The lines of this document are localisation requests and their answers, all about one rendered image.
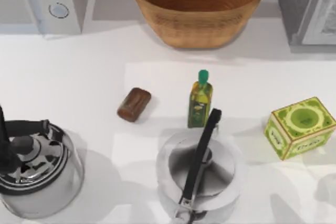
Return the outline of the silver kettle with black knob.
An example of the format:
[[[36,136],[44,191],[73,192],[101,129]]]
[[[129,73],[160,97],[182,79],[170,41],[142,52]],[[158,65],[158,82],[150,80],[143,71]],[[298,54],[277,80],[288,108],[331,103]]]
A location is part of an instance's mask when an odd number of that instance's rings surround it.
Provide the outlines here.
[[[49,120],[11,120],[0,106],[0,201],[14,215],[39,219],[79,194],[84,167],[73,141]]]

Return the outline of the pale microwave oven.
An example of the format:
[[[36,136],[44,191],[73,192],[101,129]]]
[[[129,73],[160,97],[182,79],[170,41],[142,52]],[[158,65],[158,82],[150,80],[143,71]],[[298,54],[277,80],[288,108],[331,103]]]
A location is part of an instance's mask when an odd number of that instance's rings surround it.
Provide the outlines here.
[[[49,13],[49,5],[62,3],[69,9],[66,18]],[[82,32],[88,0],[0,0],[0,35],[77,35]]]

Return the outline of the wooden basket bowl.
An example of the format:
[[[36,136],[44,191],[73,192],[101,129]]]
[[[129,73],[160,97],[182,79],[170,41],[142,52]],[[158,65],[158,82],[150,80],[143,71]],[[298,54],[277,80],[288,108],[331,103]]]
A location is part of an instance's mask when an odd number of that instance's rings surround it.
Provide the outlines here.
[[[247,25],[261,0],[135,0],[158,37],[174,48],[218,48]]]

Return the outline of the small microwave knob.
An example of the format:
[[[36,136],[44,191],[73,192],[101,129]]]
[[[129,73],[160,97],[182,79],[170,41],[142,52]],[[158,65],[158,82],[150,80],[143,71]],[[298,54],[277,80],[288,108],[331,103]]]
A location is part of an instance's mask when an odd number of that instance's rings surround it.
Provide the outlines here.
[[[63,19],[69,15],[68,7],[62,3],[49,5],[48,9],[49,13],[55,18]]]

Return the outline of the green square box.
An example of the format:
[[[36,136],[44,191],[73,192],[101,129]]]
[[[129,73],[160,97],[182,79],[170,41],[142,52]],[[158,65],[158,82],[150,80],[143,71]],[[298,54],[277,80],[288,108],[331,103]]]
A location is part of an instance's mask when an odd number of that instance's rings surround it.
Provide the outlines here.
[[[311,97],[272,111],[264,134],[284,161],[326,144],[334,131],[336,119]]]

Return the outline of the green oil bottle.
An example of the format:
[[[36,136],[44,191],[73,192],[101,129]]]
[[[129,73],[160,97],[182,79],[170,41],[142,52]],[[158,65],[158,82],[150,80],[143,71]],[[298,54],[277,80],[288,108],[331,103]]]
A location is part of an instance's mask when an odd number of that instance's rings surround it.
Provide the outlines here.
[[[208,82],[209,73],[198,72],[198,80],[193,84],[188,107],[188,128],[204,127],[211,108],[213,86]]]

